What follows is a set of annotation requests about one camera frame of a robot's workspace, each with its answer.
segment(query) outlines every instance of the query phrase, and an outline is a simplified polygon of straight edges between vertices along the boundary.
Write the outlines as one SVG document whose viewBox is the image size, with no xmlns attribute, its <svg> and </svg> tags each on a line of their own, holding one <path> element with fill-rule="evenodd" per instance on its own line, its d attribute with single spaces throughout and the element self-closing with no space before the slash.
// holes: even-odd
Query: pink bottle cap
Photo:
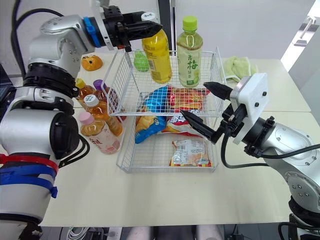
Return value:
<svg viewBox="0 0 320 240">
<path fill-rule="evenodd" d="M 86 111 L 80 113 L 78 119 L 82 125 L 92 124 L 95 120 L 94 116 L 92 116 L 91 113 Z"/>
</svg>

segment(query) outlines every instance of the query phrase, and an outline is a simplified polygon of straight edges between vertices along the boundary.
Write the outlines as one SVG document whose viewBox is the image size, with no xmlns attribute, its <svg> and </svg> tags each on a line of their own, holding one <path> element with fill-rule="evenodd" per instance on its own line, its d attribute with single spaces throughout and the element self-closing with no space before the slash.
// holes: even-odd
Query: wire basket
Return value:
<svg viewBox="0 0 320 240">
<path fill-rule="evenodd" d="M 179 81 L 178 61 L 176 51 L 170 51 L 169 54 L 172 77 L 166 84 L 159 84 L 153 81 L 150 70 L 141 72 L 133 65 L 135 51 L 122 52 L 118 51 L 112 60 L 112 64 L 118 64 L 117 71 L 114 75 L 110 90 L 108 91 L 108 112 L 112 116 L 143 116 L 154 115 L 154 112 L 142 112 L 141 108 L 144 102 L 149 97 L 149 94 L 154 90 L 166 85 L 175 88 L 184 88 Z M 220 58 L 218 47 L 215 52 L 202 52 L 200 66 L 200 81 L 197 86 L 199 89 L 204 89 L 205 82 L 226 83 L 224 70 Z M 157 112 L 157 116 L 176 116 L 181 113 L 176 112 L 171 108 L 167 101 L 166 106 L 161 107 L 162 112 Z M 222 99 L 208 94 L 204 97 L 202 110 L 198 114 L 201 117 L 220 117 L 223 112 Z"/>
<path fill-rule="evenodd" d="M 208 172 L 212 173 L 217 166 L 218 152 L 216 146 L 199 136 L 182 136 L 174 133 L 154 134 L 142 143 L 135 144 L 136 118 L 130 117 L 128 133 L 124 138 L 122 150 L 117 157 L 116 165 L 126 173 L 146 172 Z M 205 117 L 204 123 L 213 126 L 210 121 L 217 118 Z M 176 140 L 203 140 L 205 152 L 211 161 L 211 166 L 169 166 L 170 159 L 175 153 L 172 141 Z"/>
</svg>

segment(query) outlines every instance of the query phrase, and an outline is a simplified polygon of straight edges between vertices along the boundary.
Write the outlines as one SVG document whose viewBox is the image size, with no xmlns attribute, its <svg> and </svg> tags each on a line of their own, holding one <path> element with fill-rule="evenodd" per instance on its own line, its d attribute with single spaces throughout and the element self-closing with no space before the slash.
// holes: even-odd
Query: white table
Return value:
<svg viewBox="0 0 320 240">
<path fill-rule="evenodd" d="M 308 112 L 264 112 L 279 123 L 308 133 L 320 142 L 320 127 Z M 213 173 L 125 173 L 117 154 L 95 146 L 88 156 L 59 170 L 42 226 L 160 226 L 287 221 L 290 192 L 269 167 L 228 169 Z M 230 164 L 262 162 L 230 140 Z"/>
</svg>

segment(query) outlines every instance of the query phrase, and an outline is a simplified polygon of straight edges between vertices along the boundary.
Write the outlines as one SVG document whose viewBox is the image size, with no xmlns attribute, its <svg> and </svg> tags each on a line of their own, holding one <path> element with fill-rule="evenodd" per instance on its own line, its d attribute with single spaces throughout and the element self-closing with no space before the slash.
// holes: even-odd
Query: chip bag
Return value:
<svg viewBox="0 0 320 240">
<path fill-rule="evenodd" d="M 191 109 L 189 112 L 198 115 L 200 113 L 200 110 L 198 109 Z M 194 130 L 188 121 L 184 118 L 184 116 L 169 116 L 166 118 L 166 126 L 165 129 L 163 129 L 159 134 L 165 134 L 165 133 L 174 133 L 184 136 L 199 136 L 202 137 L 202 135 Z"/>
<path fill-rule="evenodd" d="M 211 161 L 206 153 L 206 146 L 203 140 L 177 140 L 172 142 L 176 148 L 170 160 L 172 167 L 211 167 Z"/>
<path fill-rule="evenodd" d="M 160 87 L 149 94 L 144 101 L 140 112 L 161 113 L 166 111 L 168 86 Z M 165 116 L 137 116 L 135 119 L 135 143 L 139 144 L 145 139 L 166 127 Z"/>
<path fill-rule="evenodd" d="M 167 101 L 171 109 L 203 109 L 203 103 L 210 91 L 206 88 L 176 88 L 168 85 Z"/>
</svg>

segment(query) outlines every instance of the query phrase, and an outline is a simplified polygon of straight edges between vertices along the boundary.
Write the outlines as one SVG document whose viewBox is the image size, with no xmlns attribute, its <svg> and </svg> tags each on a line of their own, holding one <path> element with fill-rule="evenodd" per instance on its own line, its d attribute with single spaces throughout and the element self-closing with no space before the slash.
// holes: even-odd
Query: orange toy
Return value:
<svg viewBox="0 0 320 240">
<path fill-rule="evenodd" d="M 84 56 L 81 60 L 82 67 L 87 71 L 94 71 L 102 67 L 102 59 L 97 55 Z"/>
</svg>

